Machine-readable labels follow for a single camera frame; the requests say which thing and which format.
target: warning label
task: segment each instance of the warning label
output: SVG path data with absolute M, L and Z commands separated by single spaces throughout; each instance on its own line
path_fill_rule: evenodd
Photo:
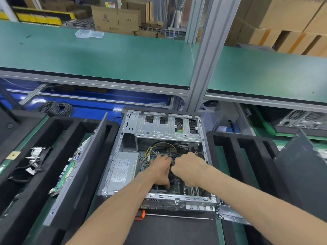
M 110 181 L 125 182 L 130 160 L 117 159 L 112 171 Z
M 108 2 L 105 2 L 104 4 L 106 5 L 107 8 L 116 8 L 115 3 L 108 3 Z

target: open computer chassis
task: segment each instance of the open computer chassis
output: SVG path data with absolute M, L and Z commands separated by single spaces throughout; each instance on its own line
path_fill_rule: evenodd
M 199 114 L 185 115 L 134 107 L 133 110 L 124 109 L 123 113 L 122 125 L 101 179 L 98 195 L 108 198 L 115 194 L 144 170 L 149 160 L 158 153 L 171 156 L 173 165 L 175 157 L 191 151 L 212 165 Z M 185 186 L 171 171 L 169 178 L 172 185 L 170 190 L 154 185 L 145 197 L 142 209 L 216 211 L 219 200 L 215 195 L 197 187 Z

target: left hand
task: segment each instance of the left hand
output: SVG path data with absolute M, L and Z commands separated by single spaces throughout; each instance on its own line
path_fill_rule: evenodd
M 171 164 L 171 157 L 158 155 L 155 160 L 150 160 L 150 166 L 145 170 L 153 177 L 153 184 L 164 185 L 166 190 L 170 188 L 168 173 Z

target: power supply label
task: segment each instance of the power supply label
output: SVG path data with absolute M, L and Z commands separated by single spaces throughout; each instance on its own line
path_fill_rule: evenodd
M 125 182 L 130 160 L 117 159 L 112 171 L 110 181 Z

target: white curtain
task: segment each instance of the white curtain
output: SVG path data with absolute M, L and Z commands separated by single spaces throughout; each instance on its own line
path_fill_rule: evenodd
M 174 0 L 174 15 L 170 27 L 179 28 L 182 22 L 182 9 L 186 0 Z

